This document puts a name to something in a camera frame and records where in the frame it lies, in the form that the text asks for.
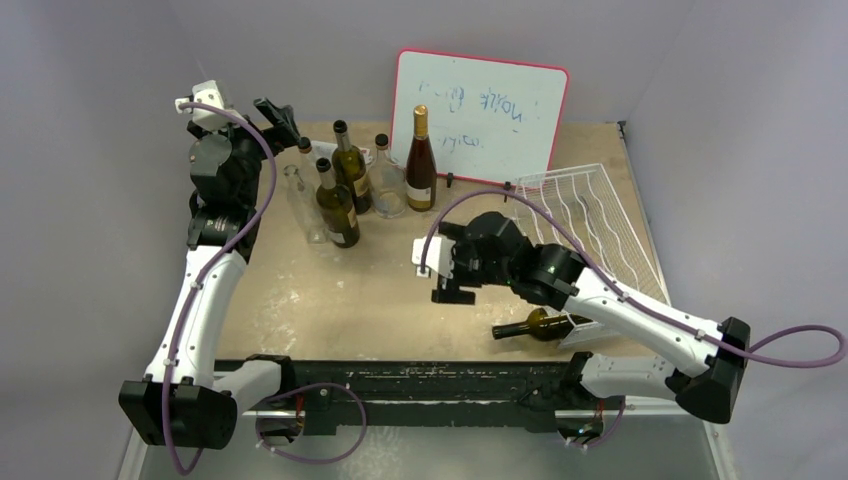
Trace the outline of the white ruler set package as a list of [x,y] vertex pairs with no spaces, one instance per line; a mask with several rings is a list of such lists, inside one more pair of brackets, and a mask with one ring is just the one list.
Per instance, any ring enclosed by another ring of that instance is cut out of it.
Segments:
[[[320,158],[320,157],[330,158],[332,156],[332,153],[335,151],[335,149],[337,147],[337,145],[335,143],[325,142],[325,141],[317,141],[317,140],[312,140],[311,146],[312,146],[312,150],[315,153],[315,156],[317,158]],[[362,153],[362,155],[365,159],[366,165],[370,166],[374,161],[372,151],[369,148],[360,148],[360,152]]]

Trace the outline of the olive bottle silver cap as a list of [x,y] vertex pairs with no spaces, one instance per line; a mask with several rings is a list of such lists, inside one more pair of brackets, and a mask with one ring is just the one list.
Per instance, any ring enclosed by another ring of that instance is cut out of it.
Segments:
[[350,248],[360,239],[357,213],[353,195],[339,183],[331,161],[321,157],[316,161],[320,184],[316,190],[316,202],[327,227],[331,242],[339,248]]
[[331,162],[337,180],[350,190],[356,213],[364,214],[372,205],[364,156],[361,150],[352,144],[348,125],[344,120],[339,119],[333,123],[333,132],[337,146]]

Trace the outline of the dark green bottle black cap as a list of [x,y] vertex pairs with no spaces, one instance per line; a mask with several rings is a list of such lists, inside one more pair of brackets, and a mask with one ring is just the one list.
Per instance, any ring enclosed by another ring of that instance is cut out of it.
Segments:
[[536,308],[524,321],[495,325],[491,328],[491,333],[495,340],[529,335],[535,340],[547,342],[562,340],[576,327],[591,323],[591,319],[583,316],[569,313],[551,315],[544,308]]

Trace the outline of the clear glass bottle black cap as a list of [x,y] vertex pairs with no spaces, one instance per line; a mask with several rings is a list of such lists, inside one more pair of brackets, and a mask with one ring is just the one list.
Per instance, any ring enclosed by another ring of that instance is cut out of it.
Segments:
[[368,171],[372,204],[378,216],[392,219],[406,209],[405,171],[391,153],[387,134],[376,135],[374,142],[374,161]]

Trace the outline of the brown wine bottle gold cap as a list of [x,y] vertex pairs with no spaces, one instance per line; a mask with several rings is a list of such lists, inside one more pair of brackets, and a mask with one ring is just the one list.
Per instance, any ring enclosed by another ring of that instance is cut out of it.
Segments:
[[408,205],[415,211],[431,210],[436,199],[437,171],[429,138],[428,109],[417,105],[413,109],[413,136],[406,164]]

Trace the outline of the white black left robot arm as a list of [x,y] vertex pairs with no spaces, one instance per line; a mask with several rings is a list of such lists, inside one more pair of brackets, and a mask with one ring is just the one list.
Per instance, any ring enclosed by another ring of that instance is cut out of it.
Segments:
[[123,383],[118,403],[148,445],[220,450],[239,417],[262,400],[284,409],[297,399],[288,357],[257,354],[221,378],[215,355],[230,301],[251,258],[260,219],[265,162],[297,146],[291,106],[254,102],[270,125],[194,94],[176,102],[192,118],[188,151],[191,220],[186,267],[165,337],[143,377]]

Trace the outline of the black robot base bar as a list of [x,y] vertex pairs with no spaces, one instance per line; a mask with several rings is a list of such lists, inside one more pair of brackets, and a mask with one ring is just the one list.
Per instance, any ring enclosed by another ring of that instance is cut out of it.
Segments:
[[567,361],[286,360],[283,393],[267,413],[301,412],[308,435],[340,426],[511,427],[531,433],[594,436],[622,398],[601,400],[578,383]]

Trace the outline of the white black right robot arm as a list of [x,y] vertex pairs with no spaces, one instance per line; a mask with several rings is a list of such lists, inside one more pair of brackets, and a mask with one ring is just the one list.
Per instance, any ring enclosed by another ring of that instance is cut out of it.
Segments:
[[437,274],[435,303],[473,304],[474,289],[505,286],[529,304],[586,317],[651,350],[647,357],[577,353],[561,381],[564,399],[642,396],[674,401],[715,424],[730,422],[747,367],[751,328],[687,314],[618,280],[566,246],[534,244],[510,219],[485,212],[466,225],[442,222],[417,238],[411,260]]

